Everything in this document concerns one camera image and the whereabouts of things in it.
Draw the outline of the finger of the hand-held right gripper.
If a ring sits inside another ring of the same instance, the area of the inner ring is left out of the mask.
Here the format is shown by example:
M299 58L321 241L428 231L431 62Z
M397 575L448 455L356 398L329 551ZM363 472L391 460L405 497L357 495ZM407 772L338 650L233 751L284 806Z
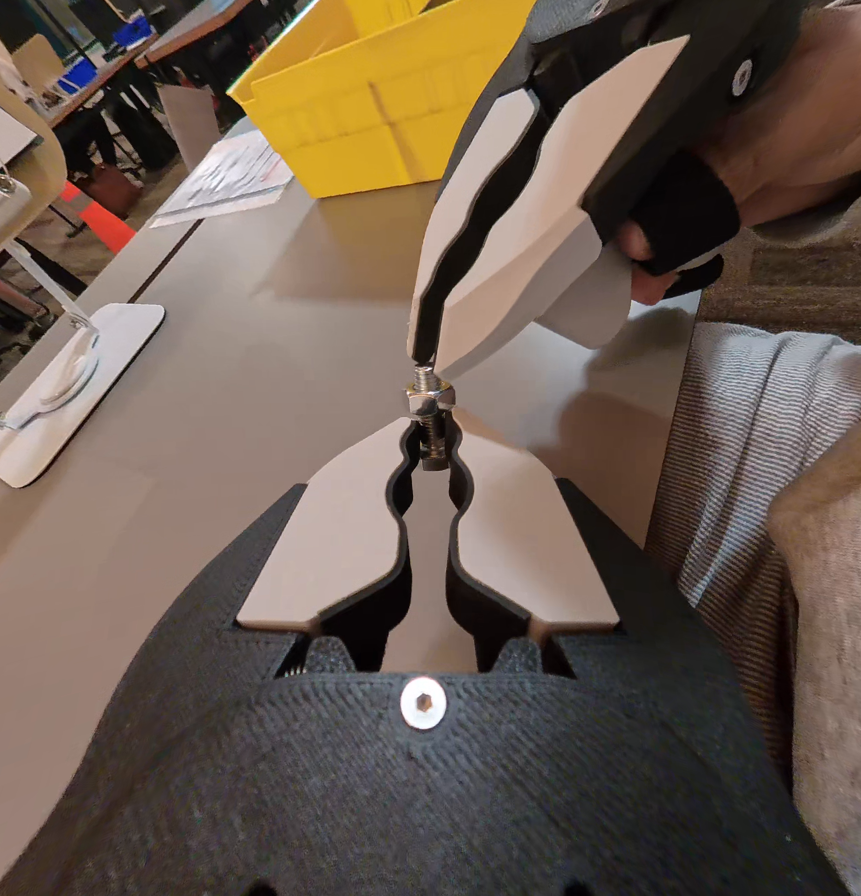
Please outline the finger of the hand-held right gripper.
M544 110L533 91L499 96L437 196L410 318L408 353L416 366L434 363L447 299L528 184L543 137Z
M435 370L453 379L510 342L599 258L585 192L690 36L650 44L572 96L533 156L527 183L443 304Z

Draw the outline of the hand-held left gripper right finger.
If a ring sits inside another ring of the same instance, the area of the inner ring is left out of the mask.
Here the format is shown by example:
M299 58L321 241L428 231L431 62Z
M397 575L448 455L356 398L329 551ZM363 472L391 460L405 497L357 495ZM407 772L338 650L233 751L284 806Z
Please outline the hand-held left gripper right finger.
M473 641L478 670L526 639L543 654L558 636L610 636L620 620L558 480L536 456L475 415L447 424L446 599Z

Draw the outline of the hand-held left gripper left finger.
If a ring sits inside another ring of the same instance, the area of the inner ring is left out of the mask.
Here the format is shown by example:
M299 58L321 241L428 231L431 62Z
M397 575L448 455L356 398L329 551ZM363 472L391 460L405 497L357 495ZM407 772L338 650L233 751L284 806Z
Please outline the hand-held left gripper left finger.
M411 605L404 514L413 501L413 421L338 454L306 484L236 618L249 630L334 636L379 671Z

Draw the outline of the yellow plastic bin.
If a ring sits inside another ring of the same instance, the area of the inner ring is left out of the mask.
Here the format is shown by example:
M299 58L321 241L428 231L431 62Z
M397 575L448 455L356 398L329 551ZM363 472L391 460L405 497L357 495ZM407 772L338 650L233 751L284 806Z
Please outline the yellow plastic bin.
M532 1L310 2L228 89L313 198L435 181Z

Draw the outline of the steel bolt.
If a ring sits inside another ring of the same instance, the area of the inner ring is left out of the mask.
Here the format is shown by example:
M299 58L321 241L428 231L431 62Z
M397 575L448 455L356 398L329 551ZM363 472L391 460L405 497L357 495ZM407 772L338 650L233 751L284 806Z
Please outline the steel bolt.
M412 383L418 387L437 388L443 382L446 381L436 374L432 365L415 365ZM451 411L430 418L414 420L420 426L420 460L424 470L438 472L448 467L446 437L447 420Z

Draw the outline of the steel hex nut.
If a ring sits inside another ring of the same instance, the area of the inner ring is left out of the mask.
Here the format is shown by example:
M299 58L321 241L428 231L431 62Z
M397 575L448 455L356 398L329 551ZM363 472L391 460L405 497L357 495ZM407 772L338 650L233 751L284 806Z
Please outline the steel hex nut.
M418 387L411 383L404 394L409 415L414 420L447 413L456 405L455 388L446 382L437 388Z

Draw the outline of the grey desk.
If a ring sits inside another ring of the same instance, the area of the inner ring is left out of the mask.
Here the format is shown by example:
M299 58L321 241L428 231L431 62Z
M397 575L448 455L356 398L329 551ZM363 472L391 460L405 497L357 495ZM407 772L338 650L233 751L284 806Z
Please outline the grey desk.
M32 486L0 481L0 878L75 773L119 680L189 582L290 487L402 416L436 185L143 228L82 296L165 307ZM644 544L700 293L633 305L607 350L529 326L458 379L460 406ZM416 472L413 599L384 671L466 673L444 596L454 509Z

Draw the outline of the person's right hand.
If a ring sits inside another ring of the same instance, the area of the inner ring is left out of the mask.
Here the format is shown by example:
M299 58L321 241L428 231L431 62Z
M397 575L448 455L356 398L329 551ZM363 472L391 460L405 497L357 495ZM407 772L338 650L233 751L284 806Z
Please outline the person's right hand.
M861 4L808 11L762 92L692 146L751 229L829 203L861 174Z

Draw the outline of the person's striped shirt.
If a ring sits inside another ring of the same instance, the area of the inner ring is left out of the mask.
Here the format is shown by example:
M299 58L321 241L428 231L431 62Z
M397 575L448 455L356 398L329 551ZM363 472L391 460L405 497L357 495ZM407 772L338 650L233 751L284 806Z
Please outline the person's striped shirt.
M798 609L767 517L860 421L860 345L694 327L645 549L729 655L789 789Z

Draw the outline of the laminated paper sheet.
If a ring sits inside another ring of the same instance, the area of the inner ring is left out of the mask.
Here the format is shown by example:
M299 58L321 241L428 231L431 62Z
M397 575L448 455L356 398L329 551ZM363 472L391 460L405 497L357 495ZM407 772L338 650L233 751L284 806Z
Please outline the laminated paper sheet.
M229 136L208 151L148 224L163 228L266 207L278 201L293 176L259 131Z

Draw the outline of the grey flat panel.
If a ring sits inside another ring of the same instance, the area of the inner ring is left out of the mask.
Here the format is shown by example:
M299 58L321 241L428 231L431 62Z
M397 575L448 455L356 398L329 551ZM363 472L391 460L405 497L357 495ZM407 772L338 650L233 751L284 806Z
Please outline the grey flat panel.
M208 89L163 84L158 96L173 139L189 173L222 139Z

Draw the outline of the person's light sweater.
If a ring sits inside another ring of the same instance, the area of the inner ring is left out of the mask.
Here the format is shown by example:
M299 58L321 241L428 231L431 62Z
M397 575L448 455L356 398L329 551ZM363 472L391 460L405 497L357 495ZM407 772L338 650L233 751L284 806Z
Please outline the person's light sweater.
M861 422L773 500L768 531L798 603L795 804L861 894Z

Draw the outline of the orange traffic cone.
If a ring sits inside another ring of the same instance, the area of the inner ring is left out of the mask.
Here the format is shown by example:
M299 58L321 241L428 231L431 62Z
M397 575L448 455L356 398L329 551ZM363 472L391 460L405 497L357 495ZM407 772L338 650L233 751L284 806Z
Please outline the orange traffic cone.
M125 221L70 181L65 182L60 199L113 254L121 252L136 236L136 231Z

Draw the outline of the printed instruction sheet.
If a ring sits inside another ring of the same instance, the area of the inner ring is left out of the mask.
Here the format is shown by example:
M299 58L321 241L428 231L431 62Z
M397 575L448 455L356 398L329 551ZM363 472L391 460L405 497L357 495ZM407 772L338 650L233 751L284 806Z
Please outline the printed instruction sheet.
M23 152L41 143L41 136L13 118L0 106L0 173L5 172L8 163L21 156Z

